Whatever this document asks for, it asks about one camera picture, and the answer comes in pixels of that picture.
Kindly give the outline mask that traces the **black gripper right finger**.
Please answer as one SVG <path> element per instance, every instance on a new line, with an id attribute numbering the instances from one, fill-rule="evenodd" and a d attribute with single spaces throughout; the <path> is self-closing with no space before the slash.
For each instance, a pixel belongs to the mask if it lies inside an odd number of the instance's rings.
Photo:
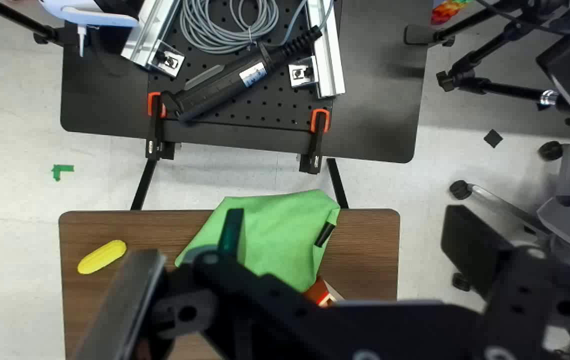
<path id="1" fill-rule="evenodd" d="M 273 276 L 256 279 L 258 347 L 286 360 L 477 360 L 483 316 L 442 301 L 318 305 Z"/>

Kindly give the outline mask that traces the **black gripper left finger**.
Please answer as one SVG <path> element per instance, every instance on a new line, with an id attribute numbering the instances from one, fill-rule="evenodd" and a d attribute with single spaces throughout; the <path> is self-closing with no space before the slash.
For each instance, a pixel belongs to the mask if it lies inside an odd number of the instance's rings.
<path id="1" fill-rule="evenodd" d="M 258 276 L 217 250 L 193 250 L 151 291 L 143 313 L 150 360 L 167 360 L 176 342 L 199 334 L 223 360 L 256 360 L 256 318 L 248 311 Z"/>

